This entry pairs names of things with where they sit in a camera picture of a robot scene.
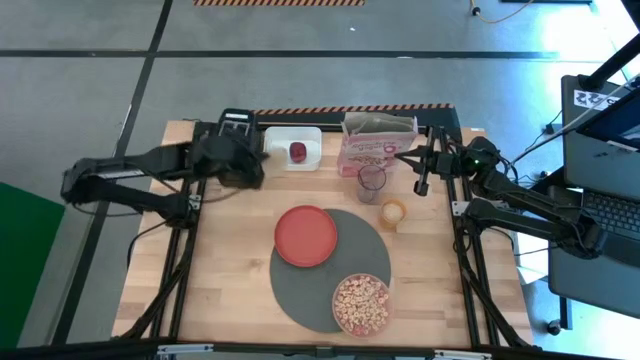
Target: red plate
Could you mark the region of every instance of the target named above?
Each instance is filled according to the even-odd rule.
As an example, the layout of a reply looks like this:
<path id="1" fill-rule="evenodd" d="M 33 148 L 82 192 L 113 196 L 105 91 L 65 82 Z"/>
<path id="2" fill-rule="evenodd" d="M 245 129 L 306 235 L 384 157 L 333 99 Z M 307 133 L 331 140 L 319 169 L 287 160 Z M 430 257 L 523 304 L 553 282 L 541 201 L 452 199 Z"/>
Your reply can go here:
<path id="1" fill-rule="evenodd" d="M 338 242 L 336 224 L 315 206 L 290 209 L 276 225 L 276 250 L 288 263 L 312 267 L 327 260 Z"/>

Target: monitor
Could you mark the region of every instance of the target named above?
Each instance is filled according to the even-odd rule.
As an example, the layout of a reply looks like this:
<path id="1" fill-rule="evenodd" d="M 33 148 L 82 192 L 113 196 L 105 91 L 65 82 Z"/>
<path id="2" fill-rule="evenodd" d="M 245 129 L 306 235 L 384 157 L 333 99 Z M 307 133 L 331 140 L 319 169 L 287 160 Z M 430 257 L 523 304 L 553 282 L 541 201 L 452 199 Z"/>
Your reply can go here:
<path id="1" fill-rule="evenodd" d="M 578 133 L 640 151 L 640 88 L 582 124 Z"/>

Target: cereal box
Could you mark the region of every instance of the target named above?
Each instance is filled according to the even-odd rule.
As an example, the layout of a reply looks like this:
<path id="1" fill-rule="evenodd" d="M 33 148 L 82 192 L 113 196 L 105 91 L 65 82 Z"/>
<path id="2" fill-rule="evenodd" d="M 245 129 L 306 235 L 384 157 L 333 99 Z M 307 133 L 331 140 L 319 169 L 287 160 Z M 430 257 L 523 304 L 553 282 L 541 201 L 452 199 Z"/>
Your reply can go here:
<path id="1" fill-rule="evenodd" d="M 365 165 L 393 171 L 397 165 L 394 155 L 409 150 L 418 134 L 418 121 L 383 113 L 347 113 L 342 131 L 338 172 L 355 177 Z"/>

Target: green mat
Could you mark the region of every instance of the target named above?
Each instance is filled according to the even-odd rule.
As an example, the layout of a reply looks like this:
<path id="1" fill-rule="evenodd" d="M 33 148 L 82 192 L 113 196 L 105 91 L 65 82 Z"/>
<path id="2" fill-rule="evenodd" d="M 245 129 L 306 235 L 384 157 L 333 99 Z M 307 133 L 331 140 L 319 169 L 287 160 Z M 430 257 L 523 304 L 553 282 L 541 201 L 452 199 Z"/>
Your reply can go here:
<path id="1" fill-rule="evenodd" d="M 64 206 L 0 183 L 0 348 L 15 348 Z"/>

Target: wooden tabletop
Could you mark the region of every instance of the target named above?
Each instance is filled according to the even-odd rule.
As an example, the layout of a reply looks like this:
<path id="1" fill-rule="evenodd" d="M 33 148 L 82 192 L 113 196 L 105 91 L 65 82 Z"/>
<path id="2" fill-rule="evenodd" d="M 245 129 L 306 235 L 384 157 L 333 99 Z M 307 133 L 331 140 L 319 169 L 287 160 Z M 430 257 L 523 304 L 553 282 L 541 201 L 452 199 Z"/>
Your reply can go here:
<path id="1" fill-rule="evenodd" d="M 163 144 L 190 141 L 193 123 L 170 121 Z M 465 142 L 485 135 L 464 128 Z M 322 162 L 315 172 L 286 172 L 265 180 L 260 191 L 244 191 L 220 203 L 204 205 L 180 324 L 179 340 L 287 344 L 341 344 L 409 347 L 470 347 L 460 271 L 452 250 L 453 229 L 443 181 L 430 176 L 430 193 L 413 193 L 417 176 L 400 165 L 381 194 L 408 208 L 396 231 L 378 223 L 379 206 L 356 199 L 356 181 L 337 173 L 340 133 L 323 133 Z M 424 137 L 416 139 L 423 143 Z M 157 182 L 154 192 L 166 193 Z M 208 181 L 205 199 L 227 193 Z M 270 286 L 269 259 L 279 217 L 298 205 L 350 211 L 368 221 L 381 235 L 391 258 L 393 319 L 388 329 L 371 339 L 343 333 L 324 334 L 291 320 L 275 300 Z M 162 219 L 145 214 L 140 231 Z M 113 334 L 128 330 L 158 291 L 170 229 L 142 237 L 135 247 L 124 284 Z M 533 341 L 518 281 L 511 244 L 504 235 L 482 235 L 492 297 L 520 336 Z M 488 343 L 481 303 L 476 299 L 481 339 Z M 161 334 L 167 334 L 173 308 L 168 302 Z"/>

